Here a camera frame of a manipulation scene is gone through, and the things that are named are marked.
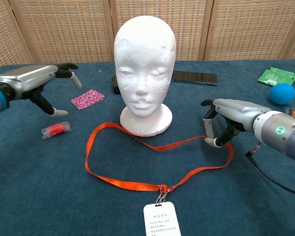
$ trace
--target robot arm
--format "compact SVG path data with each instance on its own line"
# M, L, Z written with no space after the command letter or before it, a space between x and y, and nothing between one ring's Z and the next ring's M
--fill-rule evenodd
M29 99L50 116L64 116L67 111L57 110L41 95L45 84L54 78L68 78L78 88L82 84L69 69L77 69L72 63L59 65L30 65L0 74L0 112L9 107L9 102Z
M209 145L220 148L240 131L254 132L261 143L295 160L294 117L240 100L205 100L201 105L211 106L204 117L205 124L217 114L221 114L227 122L227 129L218 138L213 137L212 127L206 125L206 133L211 134L205 139Z

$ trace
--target id card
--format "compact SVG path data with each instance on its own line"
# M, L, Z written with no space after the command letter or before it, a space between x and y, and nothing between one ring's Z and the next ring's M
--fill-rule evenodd
M181 236L174 204L146 205L143 209L147 236Z

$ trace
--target mannequin head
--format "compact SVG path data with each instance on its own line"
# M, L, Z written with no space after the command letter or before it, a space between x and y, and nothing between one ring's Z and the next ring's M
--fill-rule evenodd
M116 76L122 98L139 118L162 104L172 78L175 36L168 24L152 16L130 19L115 38Z

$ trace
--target red object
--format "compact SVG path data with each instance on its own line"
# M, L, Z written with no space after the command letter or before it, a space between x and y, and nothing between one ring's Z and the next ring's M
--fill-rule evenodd
M169 193L171 191L173 191L176 187L178 187L179 185L185 183L190 177L192 177L193 175L195 175L196 173L200 172L200 171L204 171L204 170L213 170L213 169L222 169L224 167L226 167L232 160L233 155L234 155L234 150L233 147L229 144L226 143L225 146L228 148L230 155L229 158L227 160L227 162L223 165L223 166L207 166L207 167L199 167L196 168L192 171L190 171L179 183L175 184L174 186L167 188L167 185L165 184L149 184L149 183L142 183L142 182L128 182L128 181L121 181L118 179L114 179L114 178L107 178L104 176L99 176L94 174L90 168L89 168L89 153L91 151L92 145L95 141L95 137L97 135L97 133L99 131L101 131L104 128L107 127L113 127L113 128L117 128L121 131L123 131L124 133L127 133L129 135L131 135L127 130L125 130L123 127L121 127L120 125L113 123L113 122L107 122L107 123L103 123L100 126L98 126L96 129L93 130L92 134L90 135L89 139L88 139L88 143L87 143L87 149L86 149L86 160L85 160L85 168L87 170L88 173L90 173L93 176L96 176L100 179L102 179L103 181L106 181L112 185L115 185L119 188L124 188L127 190L134 190L134 191L160 191L162 193ZM141 142L142 144L146 145L147 147L149 147L150 149L153 149L155 151L165 151L174 147L177 147L179 145L182 145L184 143L196 140L196 139L204 139L206 138L206 136L197 136L191 139L187 139L187 140L183 140L183 141L179 141L173 144L169 144L166 146L162 146L162 147L156 147L156 146L152 146L149 144L144 143L143 141L139 140L138 138L134 137L133 135L131 135L133 138L135 138L136 140L138 140L139 142Z
M54 136L60 133L65 132L65 126L62 123L54 124L52 126L49 126L49 134L50 136Z

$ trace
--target smartphone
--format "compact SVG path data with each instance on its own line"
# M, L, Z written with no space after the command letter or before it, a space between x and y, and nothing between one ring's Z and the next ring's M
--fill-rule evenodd
M204 85L217 85L217 75L200 72L173 71L172 81Z

